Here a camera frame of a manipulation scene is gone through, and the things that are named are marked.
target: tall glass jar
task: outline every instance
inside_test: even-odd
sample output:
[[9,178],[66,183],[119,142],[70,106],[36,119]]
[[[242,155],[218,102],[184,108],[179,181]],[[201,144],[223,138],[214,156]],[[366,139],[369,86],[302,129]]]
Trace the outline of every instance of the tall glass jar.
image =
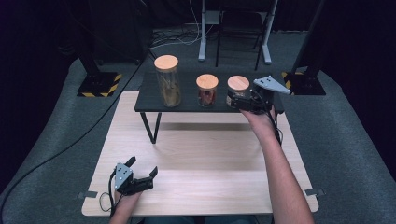
[[[250,85],[247,78],[242,76],[233,76],[228,78],[227,81],[229,91],[232,91],[235,95],[245,96],[245,92]],[[233,107],[231,105],[231,98],[227,94],[226,103],[228,106]]]
[[167,107],[177,106],[181,101],[177,64],[177,57],[172,55],[163,55],[154,61],[161,98]]
[[198,104],[204,107],[212,106],[216,101],[216,91],[219,84],[217,77],[210,74],[198,76]]

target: black table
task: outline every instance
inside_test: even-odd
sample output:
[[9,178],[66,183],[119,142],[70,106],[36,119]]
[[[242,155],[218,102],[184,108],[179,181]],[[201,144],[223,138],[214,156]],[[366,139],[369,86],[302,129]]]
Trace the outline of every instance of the black table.
[[[153,73],[146,73],[143,79],[142,86],[140,88],[139,95],[137,97],[134,111],[140,112],[145,127],[148,131],[148,136],[152,144],[155,144],[157,140],[157,133],[160,127],[161,114],[162,112],[198,112],[198,113],[239,113],[238,109],[231,108],[226,104],[226,97],[228,91],[227,81],[228,78],[235,76],[235,74],[212,74],[219,79],[219,85],[217,86],[217,98],[216,102],[210,107],[203,107],[198,105],[198,87],[195,82],[196,78],[201,74],[198,73],[185,73],[178,72],[180,80],[180,95],[181,102],[175,107],[166,107],[163,105],[161,100],[160,89],[158,86],[157,75]],[[250,88],[253,80],[256,78],[268,77],[271,74],[238,74],[239,76],[246,77],[250,82]],[[281,114],[284,112],[283,105],[280,101],[279,95],[274,95],[274,105],[276,113]],[[157,121],[155,125],[154,135],[149,127],[146,112],[158,112]]]

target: light wooden tabletop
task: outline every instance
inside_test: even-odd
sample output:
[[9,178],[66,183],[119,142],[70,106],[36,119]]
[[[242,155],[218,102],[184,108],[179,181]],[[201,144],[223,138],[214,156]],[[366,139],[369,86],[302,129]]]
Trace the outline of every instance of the light wooden tabletop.
[[[109,215],[102,211],[99,197],[107,192],[117,162],[132,156],[135,178],[149,176],[158,166],[154,188],[142,194],[134,216],[272,213],[262,150],[242,114],[163,113],[153,145],[140,114],[134,112],[137,95],[125,91],[120,98],[89,187],[98,195],[85,199],[85,216]],[[157,113],[147,116],[153,130]],[[285,114],[278,116],[278,127],[302,190],[312,189]],[[317,211],[316,196],[306,199],[311,211]],[[109,207],[107,196],[102,206]]]

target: person's arm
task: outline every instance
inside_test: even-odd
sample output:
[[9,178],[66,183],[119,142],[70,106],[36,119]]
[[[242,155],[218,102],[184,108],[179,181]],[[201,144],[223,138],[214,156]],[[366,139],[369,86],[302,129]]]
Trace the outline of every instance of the person's arm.
[[113,217],[110,219],[110,224],[125,224],[127,223],[129,217],[134,211],[134,207],[139,200],[140,195],[143,193],[138,192],[136,194],[130,196],[123,196],[120,198],[120,194],[115,192],[115,201],[119,202],[117,204],[116,212],[114,213]]
[[275,223],[314,223],[305,196],[276,140],[271,120],[267,115],[241,112],[262,146]]

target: wooden lid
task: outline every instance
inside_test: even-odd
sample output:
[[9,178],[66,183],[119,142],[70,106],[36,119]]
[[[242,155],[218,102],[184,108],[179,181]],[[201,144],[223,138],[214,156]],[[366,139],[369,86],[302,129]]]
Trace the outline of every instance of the wooden lid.
[[173,55],[163,55],[154,61],[155,67],[161,72],[171,72],[176,69],[177,64],[178,59]]
[[245,91],[249,86],[249,82],[245,77],[233,76],[228,78],[228,86],[235,91]]
[[198,76],[197,85],[203,90],[210,91],[217,87],[219,84],[219,80],[210,74],[203,74]]

